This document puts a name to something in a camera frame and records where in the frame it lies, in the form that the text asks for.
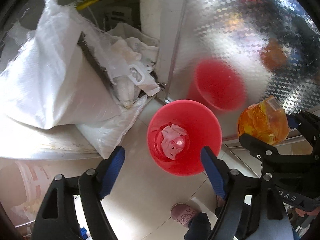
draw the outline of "blue gripper pad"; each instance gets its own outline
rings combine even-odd
[[[97,172],[102,173],[102,176],[97,175],[97,180],[100,182],[99,197],[102,200],[105,196],[109,195],[119,172],[122,168],[125,159],[125,151],[122,146],[117,146],[107,160],[103,160],[104,164],[97,167]]]
[[[217,159],[209,146],[201,149],[201,162],[215,194],[225,200],[228,194],[227,185],[230,169],[224,161]]]

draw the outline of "pink tissue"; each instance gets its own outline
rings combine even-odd
[[[166,126],[162,131],[163,141],[161,143],[164,155],[171,160],[175,160],[176,155],[181,152],[185,146],[184,136],[186,130],[178,125],[172,124]]]

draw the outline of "red cup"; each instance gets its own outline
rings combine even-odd
[[[162,129],[167,125],[182,127],[184,149],[170,160],[161,147]],[[204,171],[200,151],[209,146],[217,156],[221,149],[222,133],[218,119],[206,106],[192,100],[177,100],[161,107],[151,119],[147,132],[149,152],[163,170],[178,176],[190,176]]]
[[[204,59],[195,69],[187,98],[215,113],[233,111],[246,100],[245,85],[241,76],[227,64],[213,58]]]

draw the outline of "slipper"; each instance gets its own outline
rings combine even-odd
[[[188,227],[190,221],[199,213],[192,207],[179,203],[176,204],[170,211],[171,217],[184,227]]]

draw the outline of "orange snack bag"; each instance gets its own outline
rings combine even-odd
[[[282,142],[289,134],[284,109],[270,96],[245,109],[238,119],[238,136],[247,133],[270,145]]]

